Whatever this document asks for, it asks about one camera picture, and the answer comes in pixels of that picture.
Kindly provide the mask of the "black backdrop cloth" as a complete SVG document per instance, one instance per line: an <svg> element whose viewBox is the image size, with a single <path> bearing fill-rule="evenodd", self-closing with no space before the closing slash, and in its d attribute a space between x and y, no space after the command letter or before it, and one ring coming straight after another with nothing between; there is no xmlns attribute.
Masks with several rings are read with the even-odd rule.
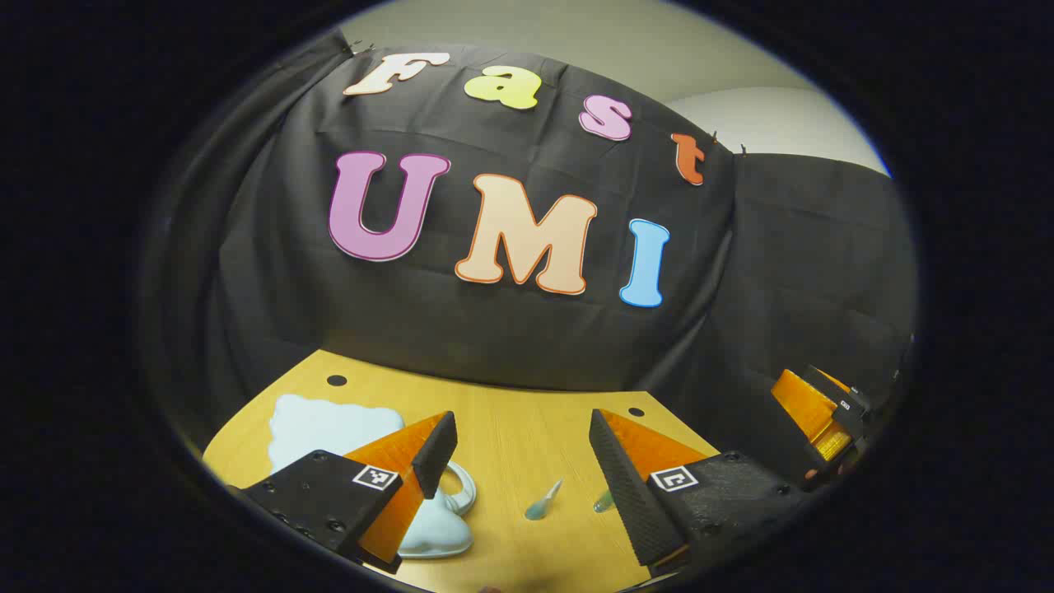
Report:
<svg viewBox="0 0 1054 593"><path fill-rule="evenodd" d="M906 203L835 159L735 155L639 91L531 53L334 33L170 162L142 340L207 444L317 349L473 383L653 395L800 481L769 394L817 367L884 423L917 318Z"/></svg>

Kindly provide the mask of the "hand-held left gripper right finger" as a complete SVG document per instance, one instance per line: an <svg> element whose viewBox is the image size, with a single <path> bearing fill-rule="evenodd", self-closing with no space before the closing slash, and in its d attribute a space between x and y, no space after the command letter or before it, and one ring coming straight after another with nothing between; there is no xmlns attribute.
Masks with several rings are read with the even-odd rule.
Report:
<svg viewBox="0 0 1054 593"><path fill-rule="evenodd" d="M637 561L652 577L729 564L809 501L746 454L703 454L610 410L592 410L590 444Z"/></svg>

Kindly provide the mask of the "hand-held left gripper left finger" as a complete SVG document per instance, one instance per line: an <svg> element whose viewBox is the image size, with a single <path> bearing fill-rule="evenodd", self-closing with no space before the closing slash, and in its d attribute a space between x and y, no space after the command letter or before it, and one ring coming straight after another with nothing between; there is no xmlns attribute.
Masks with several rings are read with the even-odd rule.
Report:
<svg viewBox="0 0 1054 593"><path fill-rule="evenodd" d="M350 562L395 574L403 537L457 446L445 410L346 455L310 451L240 496Z"/></svg>

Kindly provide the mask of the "light blue suitcase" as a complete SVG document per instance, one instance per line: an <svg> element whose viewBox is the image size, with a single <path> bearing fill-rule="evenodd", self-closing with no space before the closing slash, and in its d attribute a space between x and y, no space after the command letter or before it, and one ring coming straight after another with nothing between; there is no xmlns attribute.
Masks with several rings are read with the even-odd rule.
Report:
<svg viewBox="0 0 1054 593"><path fill-rule="evenodd" d="M334 403L297 394L280 395L268 424L272 431L268 458L273 470L285 469L316 448L334 454L351 453L406 427L394 409ZM438 488L432 498L422 500L403 533L398 548L403 558L452 557L467 552L473 543L464 514L477 499L477 485L453 461L440 472L441 477L448 474L458 478L460 491L449 494Z"/></svg>

